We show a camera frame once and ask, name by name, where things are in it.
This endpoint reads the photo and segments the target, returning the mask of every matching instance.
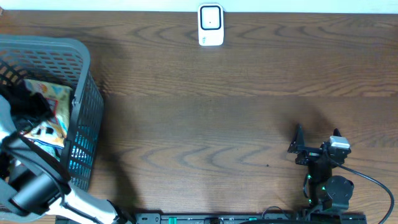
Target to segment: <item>wood grain surface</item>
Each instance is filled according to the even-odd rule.
[[[200,47],[197,15],[181,12],[5,11],[0,33],[89,48],[105,100],[90,193],[132,212],[306,206],[306,167],[287,154],[298,122],[311,146],[339,128],[352,145],[346,165],[398,195],[398,16],[224,18],[220,47]],[[350,212],[384,216],[383,189],[333,173],[355,184]]]

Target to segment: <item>black square outline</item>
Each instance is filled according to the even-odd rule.
[[[220,19],[220,23],[219,23],[219,27],[217,27],[217,28],[209,28],[209,29],[205,29],[205,28],[203,28],[203,25],[202,25],[202,23],[201,23],[201,21],[202,21],[202,19],[201,19],[201,10],[204,8],[204,7],[217,7],[218,8],[218,15],[220,15],[218,18]],[[218,29],[220,29],[221,28],[221,8],[219,7],[219,6],[202,6],[201,8],[200,8],[200,27],[201,27],[201,29],[203,29],[203,30],[218,30]]]

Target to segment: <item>white wall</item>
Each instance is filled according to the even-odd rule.
[[[398,13],[398,0],[217,0],[226,12]],[[194,12],[203,0],[0,0],[4,9]]]

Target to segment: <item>yellow package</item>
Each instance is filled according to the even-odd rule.
[[[63,149],[67,137],[70,117],[70,94],[72,88],[37,80],[24,80],[26,88],[32,93],[41,93],[48,101],[54,117],[43,121],[25,137],[47,146]]]

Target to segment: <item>basket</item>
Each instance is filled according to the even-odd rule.
[[[90,54],[79,41],[0,35],[0,84],[24,78],[66,85],[74,90],[61,164],[72,183],[87,191],[103,114],[103,99],[89,71]]]

